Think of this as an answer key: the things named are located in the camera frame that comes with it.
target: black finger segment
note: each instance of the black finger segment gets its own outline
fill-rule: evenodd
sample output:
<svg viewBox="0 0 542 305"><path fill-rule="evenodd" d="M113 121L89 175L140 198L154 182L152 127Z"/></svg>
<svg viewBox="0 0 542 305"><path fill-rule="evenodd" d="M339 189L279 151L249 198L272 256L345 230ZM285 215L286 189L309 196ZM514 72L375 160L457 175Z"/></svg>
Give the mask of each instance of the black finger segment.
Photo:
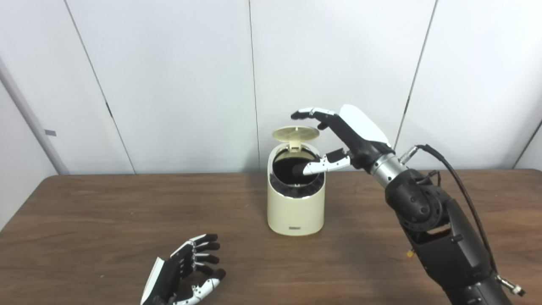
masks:
<svg viewBox="0 0 542 305"><path fill-rule="evenodd" d="M220 249L220 244L214 243L214 242L205 242L196 246L196 250L198 252L206 251L206 250L218 250L218 249Z"/></svg>
<svg viewBox="0 0 542 305"><path fill-rule="evenodd" d="M220 259L211 254L196 254L196 261L199 263L207 262L211 264L218 264Z"/></svg>

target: robotic hand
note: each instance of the robotic hand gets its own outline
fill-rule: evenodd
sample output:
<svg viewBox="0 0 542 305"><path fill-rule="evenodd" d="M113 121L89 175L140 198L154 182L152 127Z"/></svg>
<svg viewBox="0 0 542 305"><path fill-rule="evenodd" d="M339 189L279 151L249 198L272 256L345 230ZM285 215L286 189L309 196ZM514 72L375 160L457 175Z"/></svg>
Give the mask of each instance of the robotic hand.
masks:
<svg viewBox="0 0 542 305"><path fill-rule="evenodd" d="M226 276L223 269L213 271L203 264L217 264L219 259L205 250L218 250L216 234L204 234L189 239L164 261L156 258L147 284L141 298L141 305L193 305L201 301L213 291ZM179 283L195 271L200 271L207 277L190 289L177 292Z"/></svg>
<svg viewBox="0 0 542 305"><path fill-rule="evenodd" d="M348 152L339 149L320 160L300 164L294 167L294 174L316 174L349 164L371 174L384 187L385 200L395 211L412 251L453 305L512 305L499 284L512 294L525 293L497 273L477 215L484 243L455 199L433 185L429 176L405 165L422 148L439 158L459 184L455 171L436 150L417 145L398 158L378 126L351 105L344 105L339 114L320 108L301 109L291 118L317 119L318 129L329 127L349 148Z"/></svg>

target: cable connector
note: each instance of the cable connector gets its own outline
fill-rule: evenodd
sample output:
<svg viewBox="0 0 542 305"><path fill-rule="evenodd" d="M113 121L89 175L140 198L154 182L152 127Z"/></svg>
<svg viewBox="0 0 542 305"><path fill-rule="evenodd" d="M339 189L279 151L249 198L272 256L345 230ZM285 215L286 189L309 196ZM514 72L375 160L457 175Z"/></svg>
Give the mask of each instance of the cable connector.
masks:
<svg viewBox="0 0 542 305"><path fill-rule="evenodd" d="M525 295L525 290L523 290L523 288L521 288L520 285L510 282L509 280L501 277L500 275L497 275L495 278L497 279L497 282L499 282L499 284L508 288L513 295L519 295L519 296Z"/></svg>
<svg viewBox="0 0 542 305"><path fill-rule="evenodd" d="M410 158L412 158L412 156L414 156L418 152L418 149L420 149L418 146L411 147L401 156L401 158L399 158L399 162L401 162L402 165L405 165L410 160Z"/></svg>

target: cream trash can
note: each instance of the cream trash can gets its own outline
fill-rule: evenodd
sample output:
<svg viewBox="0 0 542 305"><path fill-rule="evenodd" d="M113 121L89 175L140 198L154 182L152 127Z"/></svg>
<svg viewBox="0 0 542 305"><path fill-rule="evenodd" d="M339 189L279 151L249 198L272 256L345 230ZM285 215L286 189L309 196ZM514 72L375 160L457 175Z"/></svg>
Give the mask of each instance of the cream trash can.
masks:
<svg viewBox="0 0 542 305"><path fill-rule="evenodd" d="M326 176L294 176L297 164L320 158L320 152L304 141L320 132L306 126L287 126L276 130L280 142L267 163L267 222L276 233L304 236L316 233L324 225Z"/></svg>

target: robotic finger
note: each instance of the robotic finger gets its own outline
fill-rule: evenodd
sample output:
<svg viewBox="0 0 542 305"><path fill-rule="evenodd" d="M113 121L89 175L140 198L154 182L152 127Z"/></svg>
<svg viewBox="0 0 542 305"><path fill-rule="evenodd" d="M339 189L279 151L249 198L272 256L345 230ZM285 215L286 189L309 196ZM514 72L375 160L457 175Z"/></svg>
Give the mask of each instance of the robotic finger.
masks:
<svg viewBox="0 0 542 305"><path fill-rule="evenodd" d="M363 168L370 173L372 166L377 163L380 157L395 154L384 132L366 114L352 105L344 105L338 114L322 108L304 108L293 113L291 118L317 119L320 121L318 129L323 130L329 127L350 150L347 154L348 158L346 155L343 156L344 160L339 164L335 160L334 164L330 162L329 165L325 160L316 162L320 164L311 162L302 171L298 168L298 174L314 174L314 170L316 173L335 170L347 166L346 164L352 164L356 169Z"/></svg>
<svg viewBox="0 0 542 305"><path fill-rule="evenodd" d="M333 171L351 165L350 156L344 150L338 149L324 155L320 159L312 160L308 163L298 164L292 171L295 176L306 176L325 171Z"/></svg>

